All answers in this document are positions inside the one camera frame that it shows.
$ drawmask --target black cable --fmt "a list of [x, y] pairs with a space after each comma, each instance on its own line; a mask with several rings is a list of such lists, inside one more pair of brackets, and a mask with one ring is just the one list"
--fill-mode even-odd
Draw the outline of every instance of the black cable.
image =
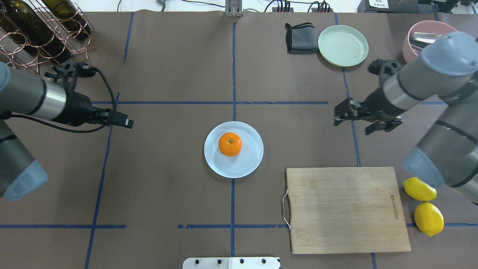
[[30, 116], [25, 116], [25, 115], [20, 115], [20, 114], [13, 114], [10, 117], [11, 118], [22, 118], [22, 119], [31, 120], [31, 121], [41, 123], [43, 125], [46, 125], [48, 127], [52, 127], [52, 128], [55, 128], [55, 129], [58, 129], [58, 130], [61, 130], [61, 131], [70, 132], [70, 133], [77, 133], [77, 134], [86, 134], [86, 133], [96, 132], [100, 129], [103, 129], [106, 126], [106, 125], [102, 125], [102, 126], [96, 128], [96, 129], [93, 129], [93, 130], [82, 131], [82, 130], [73, 130], [73, 129], [63, 128], [63, 127], [60, 127], [60, 126], [57, 126], [57, 125], [54, 125], [54, 124], [51, 124], [51, 123], [44, 122], [44, 121], [39, 120], [37, 118], [33, 118], [33, 117], [30, 117]]
[[[114, 114], [116, 112], [116, 102], [115, 102], [115, 97], [113, 96], [113, 91], [111, 90], [111, 87], [109, 86], [109, 83], [108, 81], [106, 80], [106, 77], [105, 75], [103, 74], [103, 72], [101, 72], [98, 68], [96, 67], [92, 67], [92, 69], [96, 72], [99, 73], [99, 75], [101, 76], [101, 78], [103, 79], [103, 82], [105, 83], [106, 85], [106, 88], [108, 88], [108, 92], [109, 92], [109, 96], [111, 97], [111, 102], [113, 104], [113, 111], [111, 112], [112, 114]], [[108, 123], [104, 123], [103, 125], [101, 125], [100, 127], [96, 128], [96, 129], [92, 129], [92, 130], [74, 130], [74, 129], [67, 129], [67, 128], [63, 128], [63, 127], [60, 127], [60, 126], [57, 126], [57, 125], [54, 125], [54, 124], [51, 124], [51, 123], [48, 123], [48, 122], [44, 122], [42, 120], [39, 120], [37, 118], [33, 118], [33, 117], [30, 117], [30, 116], [26, 116], [26, 115], [20, 115], [20, 114], [14, 114], [14, 115], [10, 115], [10, 118], [22, 118], [22, 119], [27, 119], [27, 120], [31, 120], [31, 121], [34, 121], [34, 122], [37, 122], [37, 123], [41, 123], [43, 125], [46, 125], [48, 127], [51, 127], [51, 128], [55, 128], [55, 129], [58, 129], [58, 130], [61, 130], [61, 131], [65, 131], [65, 132], [70, 132], [70, 133], [77, 133], [77, 134], [87, 134], [87, 133], [92, 133], [92, 132], [96, 132], [98, 130], [101, 130], [103, 129], [104, 127], [106, 127], [107, 125], [110, 125], [110, 122]]]
[[281, 2], [280, 0], [270, 1], [269, 4], [267, 5], [267, 7], [264, 9], [264, 12], [266, 12], [267, 9], [271, 6], [271, 4], [274, 3], [274, 2], [276, 2], [276, 1], [277, 1], [277, 2]]
[[330, 12], [330, 5], [324, 0], [321, 4], [320, 12]]
[[115, 97], [113, 95], [113, 90], [111, 89], [111, 87], [109, 86], [109, 83], [108, 81], [106, 80], [106, 77], [105, 75], [103, 74], [103, 72], [101, 72], [98, 68], [96, 67], [92, 67], [92, 69], [94, 71], [96, 71], [100, 76], [101, 76], [101, 79], [103, 79], [103, 82], [105, 83], [106, 85], [106, 88], [108, 89], [108, 93], [109, 93], [109, 97], [111, 98], [111, 102], [113, 103], [113, 113], [116, 112], [116, 102], [115, 102]]
[[319, 7], [320, 7], [320, 6], [319, 6], [319, 5], [320, 5], [319, 1], [315, 1], [315, 2], [313, 2], [312, 4], [310, 4], [309, 9], [307, 9], [307, 12], [310, 11], [310, 9], [312, 8], [312, 6], [313, 6], [314, 4], [317, 4], [317, 12], [318, 12], [318, 9], [319, 9]]
[[199, 2], [199, 1], [191, 1], [191, 0], [181, 0], [181, 1], [188, 2], [188, 3], [206, 4], [206, 5], [211, 5], [211, 6], [217, 6], [217, 7], [220, 7], [220, 8], [225, 8], [226, 7], [226, 6], [221, 6], [221, 5], [218, 5], [218, 4]]
[[289, 3], [295, 3], [295, 4], [312, 4], [312, 2], [298, 2], [298, 1], [288, 1], [288, 2]]

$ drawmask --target black box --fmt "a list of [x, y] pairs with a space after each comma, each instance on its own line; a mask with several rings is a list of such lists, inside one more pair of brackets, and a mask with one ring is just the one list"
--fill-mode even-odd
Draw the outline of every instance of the black box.
[[358, 13], [420, 13], [417, 0], [388, 0], [389, 8], [379, 9], [370, 6], [369, 0], [362, 0], [357, 7]]

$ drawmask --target green glass bottle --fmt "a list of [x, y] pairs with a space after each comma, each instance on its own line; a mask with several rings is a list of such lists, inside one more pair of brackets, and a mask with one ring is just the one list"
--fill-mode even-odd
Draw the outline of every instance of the green glass bottle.
[[[60, 20], [65, 20], [62, 22], [63, 27], [68, 31], [73, 32], [73, 35], [76, 35], [76, 39], [83, 40], [88, 37], [91, 28], [88, 26], [85, 19], [77, 12], [75, 6], [70, 0], [42, 0], [42, 2], [53, 13], [53, 15], [55, 15], [55, 17]], [[76, 32], [80, 31], [81, 26], [84, 26], [84, 29], [77, 35]]]
[[[5, 33], [13, 33], [18, 31], [17, 27], [13, 25], [3, 14], [0, 10], [0, 29]], [[15, 42], [17, 45], [24, 45], [26, 43], [25, 37], [21, 34], [9, 34], [8, 37]], [[28, 52], [29, 54], [36, 56], [38, 54], [38, 50], [35, 47], [25, 45], [23, 50]]]
[[22, 0], [0, 0], [0, 8], [31, 45], [41, 46], [47, 52], [39, 49], [40, 55], [51, 56], [53, 58], [50, 61], [58, 63], [70, 58], [70, 51], [65, 44], [53, 34], [27, 3]]

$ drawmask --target lemon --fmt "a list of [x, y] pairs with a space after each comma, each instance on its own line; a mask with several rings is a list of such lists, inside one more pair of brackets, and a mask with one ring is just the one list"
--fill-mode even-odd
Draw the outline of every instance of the lemon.
[[445, 226], [442, 213], [429, 202], [417, 206], [413, 216], [418, 229], [430, 237], [440, 233]]
[[403, 186], [405, 192], [414, 199], [426, 202], [436, 198], [436, 190], [419, 178], [409, 178], [403, 182]]

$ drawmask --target wooden cutting board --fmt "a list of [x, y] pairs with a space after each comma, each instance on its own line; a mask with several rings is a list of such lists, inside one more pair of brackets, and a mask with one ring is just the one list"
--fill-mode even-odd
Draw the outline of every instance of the wooden cutting board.
[[288, 168], [294, 254], [411, 251], [393, 167]]

